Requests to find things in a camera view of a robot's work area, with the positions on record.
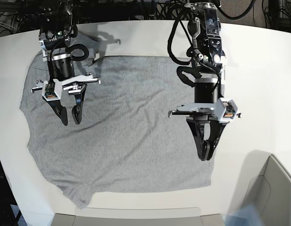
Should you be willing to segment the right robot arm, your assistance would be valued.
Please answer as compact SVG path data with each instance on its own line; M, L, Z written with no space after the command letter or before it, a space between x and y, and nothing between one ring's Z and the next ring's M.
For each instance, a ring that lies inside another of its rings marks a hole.
M89 50L83 44L71 44L77 37L78 28L73 15L73 1L45 0L39 12L41 28L39 43L44 62L49 70L48 80L37 80L31 92L41 91L42 98L53 109L64 125L68 124L67 109L61 104L65 90L75 97L72 117L78 125L82 121L84 96L89 83L100 83L100 78L92 73L76 75L74 62L81 62L89 56Z

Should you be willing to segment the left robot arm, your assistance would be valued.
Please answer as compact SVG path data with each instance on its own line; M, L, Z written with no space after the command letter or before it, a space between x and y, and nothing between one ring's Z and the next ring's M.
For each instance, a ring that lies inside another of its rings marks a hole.
M220 1L188 0L175 19L167 41L168 54L178 64L177 76L194 89L194 102L178 106L168 115L187 116L201 161L213 157L226 125L241 115L236 103L224 97L226 55L217 15L220 6ZM179 60L171 50L176 28L184 16L189 17L184 28L190 43L186 51L189 61Z

